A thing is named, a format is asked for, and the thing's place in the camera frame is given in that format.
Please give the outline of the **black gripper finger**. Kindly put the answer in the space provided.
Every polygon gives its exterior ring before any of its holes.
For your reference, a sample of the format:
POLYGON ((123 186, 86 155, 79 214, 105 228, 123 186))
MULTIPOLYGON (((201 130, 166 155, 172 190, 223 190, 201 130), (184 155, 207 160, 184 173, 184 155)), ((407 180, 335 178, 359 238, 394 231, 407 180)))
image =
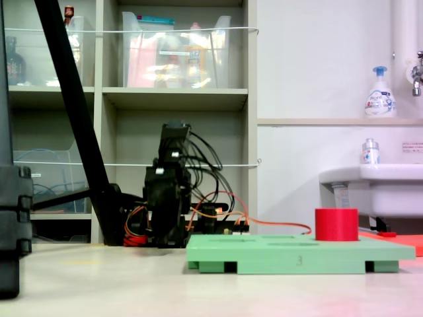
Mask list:
POLYGON ((166 235, 169 232, 169 216, 162 209, 155 211, 155 243, 158 248, 164 248, 167 245, 166 235))
POLYGON ((173 248, 182 248, 184 246, 184 215, 181 214, 180 207, 171 215, 169 246, 173 248))

